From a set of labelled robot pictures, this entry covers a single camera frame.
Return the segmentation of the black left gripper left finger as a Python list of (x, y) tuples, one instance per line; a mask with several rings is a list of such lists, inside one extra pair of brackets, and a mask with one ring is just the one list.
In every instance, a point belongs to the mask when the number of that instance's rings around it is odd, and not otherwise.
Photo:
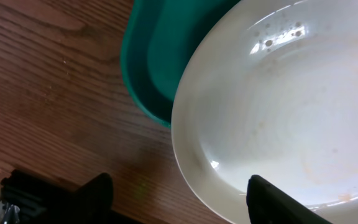
[(99, 174), (74, 194), (75, 223), (107, 223), (113, 201), (113, 182), (107, 173)]

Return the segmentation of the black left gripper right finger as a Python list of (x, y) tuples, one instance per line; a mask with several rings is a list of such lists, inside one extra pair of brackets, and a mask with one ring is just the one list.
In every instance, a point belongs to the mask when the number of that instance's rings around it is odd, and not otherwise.
[(331, 224), (259, 175), (248, 181), (251, 224)]

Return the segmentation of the white plate with orange smear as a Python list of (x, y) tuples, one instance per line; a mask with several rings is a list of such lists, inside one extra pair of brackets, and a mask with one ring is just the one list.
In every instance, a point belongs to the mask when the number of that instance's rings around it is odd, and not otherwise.
[(228, 222), (249, 222), (257, 174), (358, 223), (358, 0), (238, 2), (186, 66), (172, 144), (190, 189)]

